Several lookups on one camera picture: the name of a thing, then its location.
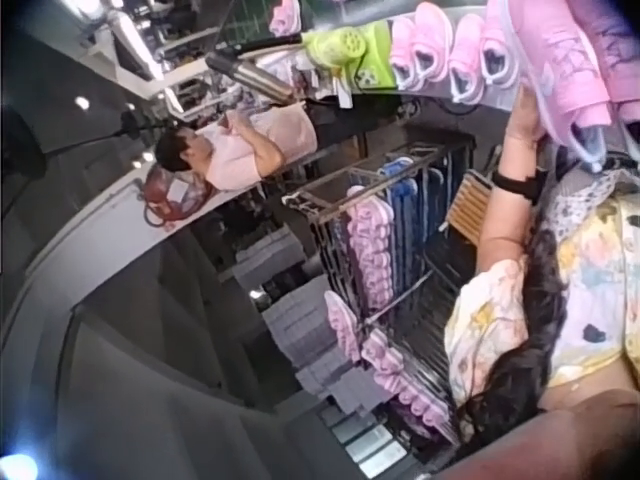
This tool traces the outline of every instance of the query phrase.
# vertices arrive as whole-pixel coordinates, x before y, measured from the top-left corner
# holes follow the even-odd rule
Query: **window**
[[[389,430],[372,415],[345,415],[335,405],[320,411],[320,418],[367,478],[375,478],[407,456]]]

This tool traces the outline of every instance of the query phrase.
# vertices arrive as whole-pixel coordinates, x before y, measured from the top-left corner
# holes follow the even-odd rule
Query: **floral shirt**
[[[640,380],[640,194],[633,175],[609,172],[558,196],[545,227],[558,241],[567,318],[551,359],[558,386],[627,355]],[[445,330],[457,405],[484,389],[493,363],[527,338],[526,258],[503,260],[462,288]]]

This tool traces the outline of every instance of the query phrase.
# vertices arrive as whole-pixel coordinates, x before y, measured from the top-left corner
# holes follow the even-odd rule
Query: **forearm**
[[[498,171],[513,180],[536,174],[536,145],[505,137]],[[531,220],[531,201],[521,195],[494,187],[482,225],[478,245],[478,270],[486,270],[505,258],[522,255]]]
[[[284,165],[282,150],[269,138],[249,125],[238,126],[236,131],[253,148],[256,168],[261,178],[268,177]]]

